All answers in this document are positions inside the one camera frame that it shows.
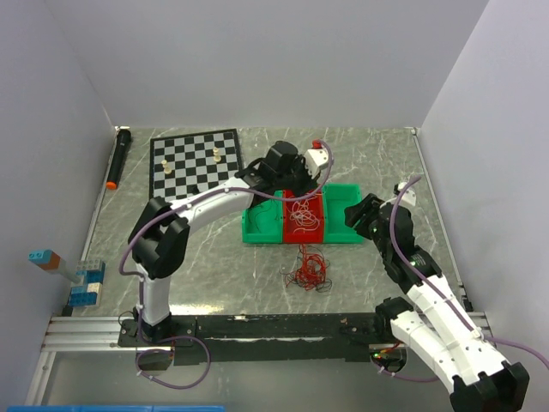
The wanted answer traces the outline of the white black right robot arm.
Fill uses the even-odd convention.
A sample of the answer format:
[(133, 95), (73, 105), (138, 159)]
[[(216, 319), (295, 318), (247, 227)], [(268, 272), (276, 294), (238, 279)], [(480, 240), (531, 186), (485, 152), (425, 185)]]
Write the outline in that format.
[(377, 306), (377, 337), (410, 348), (447, 389), (453, 410), (520, 410), (526, 368), (510, 363), (474, 325), (440, 267), (417, 245), (410, 210), (370, 194), (345, 209), (345, 223), (373, 242), (405, 294)]

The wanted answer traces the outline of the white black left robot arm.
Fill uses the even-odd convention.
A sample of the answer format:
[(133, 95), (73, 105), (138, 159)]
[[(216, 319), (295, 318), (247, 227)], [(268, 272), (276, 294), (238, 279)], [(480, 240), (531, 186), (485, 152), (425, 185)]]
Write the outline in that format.
[(136, 265), (132, 273), (139, 284), (135, 315), (141, 339), (158, 345), (172, 334), (171, 276), (184, 262), (193, 233), (226, 215), (276, 201), (277, 191), (290, 191), (297, 201), (315, 196), (326, 183), (333, 161), (329, 146), (321, 140), (304, 153), (278, 141), (264, 157), (212, 189), (172, 203), (161, 197), (150, 200), (123, 254)]

